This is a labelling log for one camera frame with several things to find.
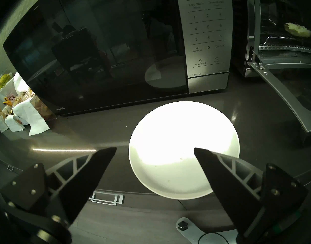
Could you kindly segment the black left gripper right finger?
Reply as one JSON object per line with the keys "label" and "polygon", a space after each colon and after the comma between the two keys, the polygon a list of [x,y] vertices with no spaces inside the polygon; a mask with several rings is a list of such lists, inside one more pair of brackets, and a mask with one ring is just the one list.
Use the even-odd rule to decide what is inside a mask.
{"label": "black left gripper right finger", "polygon": [[262,171],[202,148],[194,155],[238,232],[237,244],[266,244],[300,218],[308,189],[277,165]]}

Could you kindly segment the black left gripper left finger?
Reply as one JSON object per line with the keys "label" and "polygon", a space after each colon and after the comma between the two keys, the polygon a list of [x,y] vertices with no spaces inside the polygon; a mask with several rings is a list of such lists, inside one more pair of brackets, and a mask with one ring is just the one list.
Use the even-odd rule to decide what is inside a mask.
{"label": "black left gripper left finger", "polygon": [[117,151],[72,157],[45,169],[36,163],[0,189],[1,244],[71,244],[75,221]]}

